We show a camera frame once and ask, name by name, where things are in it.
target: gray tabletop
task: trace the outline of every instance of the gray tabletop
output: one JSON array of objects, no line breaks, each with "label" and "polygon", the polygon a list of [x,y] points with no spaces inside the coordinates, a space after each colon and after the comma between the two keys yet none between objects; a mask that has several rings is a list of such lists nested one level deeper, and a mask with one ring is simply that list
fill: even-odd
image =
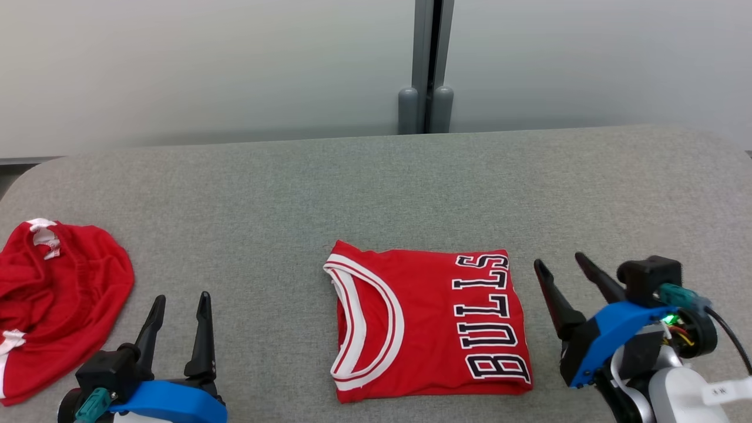
[{"label": "gray tabletop", "polygon": [[[22,176],[0,201],[0,239],[44,217],[106,229],[129,252],[131,298],[107,344],[132,342],[168,297],[158,378],[189,359],[195,307],[214,299],[217,385],[240,421],[610,421],[594,389],[569,390],[532,262],[542,258],[590,316],[605,305],[574,260],[603,269],[659,254],[710,297],[752,348],[752,161],[709,134],[628,126],[150,148],[69,157]],[[507,248],[535,390],[521,397],[409,397],[340,405],[335,293],[321,266],[335,240],[377,251]],[[721,335],[693,361],[709,381],[743,374]],[[65,377],[0,410],[49,421]],[[726,407],[747,421],[752,404]]]}]

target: blue plastic bracket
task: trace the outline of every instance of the blue plastic bracket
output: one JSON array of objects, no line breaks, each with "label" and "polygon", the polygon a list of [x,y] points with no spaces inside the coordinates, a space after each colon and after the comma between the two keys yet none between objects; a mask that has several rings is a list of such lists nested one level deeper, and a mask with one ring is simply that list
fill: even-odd
[{"label": "blue plastic bracket", "polygon": [[227,408],[208,392],[163,380],[142,382],[128,403],[110,406],[108,411],[173,423],[227,423]]},{"label": "blue plastic bracket", "polygon": [[569,387],[588,385],[588,382],[593,380],[595,371],[603,367],[605,361],[640,329],[677,310],[674,306],[646,309],[629,301],[612,303],[601,309],[593,316],[598,324],[600,335],[590,344],[590,349]]}]

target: folded jersey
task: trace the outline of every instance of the folded jersey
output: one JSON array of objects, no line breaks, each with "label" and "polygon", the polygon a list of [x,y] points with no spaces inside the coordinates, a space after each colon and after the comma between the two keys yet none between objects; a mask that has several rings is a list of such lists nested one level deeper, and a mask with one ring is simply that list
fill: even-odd
[{"label": "folded jersey", "polygon": [[324,270],[339,298],[340,402],[532,389],[505,250],[376,253],[338,241]]}]

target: cable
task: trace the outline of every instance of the cable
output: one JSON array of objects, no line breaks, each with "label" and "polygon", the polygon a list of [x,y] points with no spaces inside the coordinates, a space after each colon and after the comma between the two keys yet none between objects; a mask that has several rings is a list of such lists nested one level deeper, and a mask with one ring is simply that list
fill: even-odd
[{"label": "cable", "polygon": [[676,334],[677,334],[677,335],[678,335],[678,336],[679,336],[680,338],[682,338],[682,339],[683,339],[683,340],[684,340],[684,341],[685,341],[685,342],[687,343],[687,345],[689,345],[690,347],[693,347],[693,346],[695,346],[695,343],[694,343],[694,342],[692,342],[692,341],[690,341],[690,339],[689,339],[689,338],[687,338],[687,337],[686,337],[686,336],[685,336],[685,335],[684,335],[683,333],[679,333],[679,332],[677,332]]},{"label": "cable", "polygon": [[736,350],[739,351],[739,355],[741,355],[741,359],[744,361],[744,365],[747,367],[747,373],[752,376],[752,363],[750,363],[750,358],[747,355],[747,352],[744,350],[744,346],[742,346],[741,342],[739,342],[739,338],[736,337],[734,331],[731,330],[731,327],[729,327],[729,324],[727,324],[726,321],[723,320],[723,318],[720,317],[720,315],[710,307],[705,307],[705,312],[707,312],[712,318],[714,318],[715,321],[717,321],[718,324],[723,328],[723,330],[726,331],[726,334],[729,336],[729,338],[731,338],[731,342],[734,342]]},{"label": "cable", "polygon": [[660,325],[663,328],[663,333],[666,335],[667,340],[671,340],[671,328],[663,321],[660,321]]},{"label": "cable", "polygon": [[669,326],[669,330],[676,330],[677,332],[685,335],[687,338],[690,337],[690,333],[687,332],[686,330],[680,328],[679,326]]}]

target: chicago bulls jersey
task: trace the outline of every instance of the chicago bulls jersey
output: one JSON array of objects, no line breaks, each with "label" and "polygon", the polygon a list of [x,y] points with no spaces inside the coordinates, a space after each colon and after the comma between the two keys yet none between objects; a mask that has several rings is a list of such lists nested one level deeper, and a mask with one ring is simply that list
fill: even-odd
[{"label": "chicago bulls jersey", "polygon": [[340,402],[532,389],[505,250],[375,253],[338,241],[324,270],[339,298]]}]

